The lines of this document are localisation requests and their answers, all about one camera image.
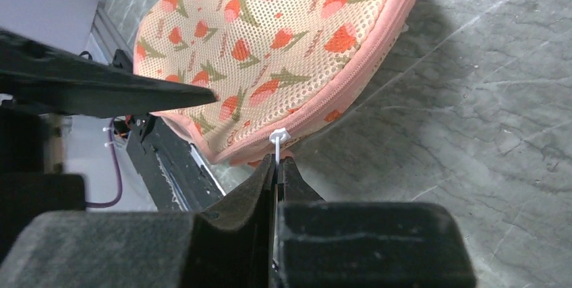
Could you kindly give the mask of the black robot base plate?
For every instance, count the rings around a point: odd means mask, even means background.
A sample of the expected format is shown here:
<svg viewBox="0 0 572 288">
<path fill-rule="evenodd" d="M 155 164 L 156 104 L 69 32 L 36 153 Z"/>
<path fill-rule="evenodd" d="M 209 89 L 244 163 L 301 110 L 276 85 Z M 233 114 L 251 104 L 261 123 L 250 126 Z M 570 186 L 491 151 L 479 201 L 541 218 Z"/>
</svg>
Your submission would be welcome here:
<svg viewBox="0 0 572 288">
<path fill-rule="evenodd" d="M 198 150 L 159 117 L 128 115 L 116 121 L 126 152 L 159 210 L 201 211 L 226 195 Z"/>
</svg>

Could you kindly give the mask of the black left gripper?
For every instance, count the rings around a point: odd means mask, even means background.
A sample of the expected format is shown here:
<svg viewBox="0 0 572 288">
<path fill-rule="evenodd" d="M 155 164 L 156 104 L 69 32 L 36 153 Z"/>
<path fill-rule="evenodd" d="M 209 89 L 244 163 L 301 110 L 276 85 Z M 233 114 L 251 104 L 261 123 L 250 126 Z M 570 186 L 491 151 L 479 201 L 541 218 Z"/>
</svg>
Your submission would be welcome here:
<svg viewBox="0 0 572 288">
<path fill-rule="evenodd" d="M 110 118 L 216 102 L 207 89 L 134 75 L 1 31 L 1 93 L 43 112 Z M 38 215 L 85 211 L 78 174 L 45 171 L 48 126 L 38 115 L 1 108 L 1 259 Z"/>
</svg>

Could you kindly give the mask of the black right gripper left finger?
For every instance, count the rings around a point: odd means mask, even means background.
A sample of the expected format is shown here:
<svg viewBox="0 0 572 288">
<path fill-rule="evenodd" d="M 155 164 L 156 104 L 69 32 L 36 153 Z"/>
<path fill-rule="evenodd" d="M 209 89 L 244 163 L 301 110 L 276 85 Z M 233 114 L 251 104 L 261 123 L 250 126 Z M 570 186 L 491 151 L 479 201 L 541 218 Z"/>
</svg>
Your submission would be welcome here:
<svg viewBox="0 0 572 288">
<path fill-rule="evenodd" d="M 202 212 L 49 211 L 23 228 L 2 287 L 267 287 L 275 158 Z"/>
</svg>

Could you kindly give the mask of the floral mesh laundry bag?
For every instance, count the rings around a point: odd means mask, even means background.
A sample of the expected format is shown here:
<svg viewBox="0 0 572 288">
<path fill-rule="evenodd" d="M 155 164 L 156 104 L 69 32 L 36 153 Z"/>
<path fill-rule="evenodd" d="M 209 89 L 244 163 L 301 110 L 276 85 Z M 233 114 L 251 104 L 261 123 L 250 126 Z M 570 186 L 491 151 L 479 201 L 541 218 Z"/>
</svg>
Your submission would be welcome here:
<svg viewBox="0 0 572 288">
<path fill-rule="evenodd" d="M 215 103 L 159 112 L 211 162 L 260 160 L 338 119 L 399 37 L 416 0 L 159 0 L 134 73 L 211 89 Z"/>
</svg>

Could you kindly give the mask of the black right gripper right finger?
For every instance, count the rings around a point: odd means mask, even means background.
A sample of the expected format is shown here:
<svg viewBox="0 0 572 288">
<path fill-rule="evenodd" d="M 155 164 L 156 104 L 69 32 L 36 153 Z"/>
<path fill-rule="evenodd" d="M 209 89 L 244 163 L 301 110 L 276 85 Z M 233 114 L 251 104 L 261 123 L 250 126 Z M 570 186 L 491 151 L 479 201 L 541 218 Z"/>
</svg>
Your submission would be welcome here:
<svg viewBox="0 0 572 288">
<path fill-rule="evenodd" d="M 476 286 L 460 229 L 441 205 L 305 199 L 291 158 L 277 181 L 279 287 Z"/>
</svg>

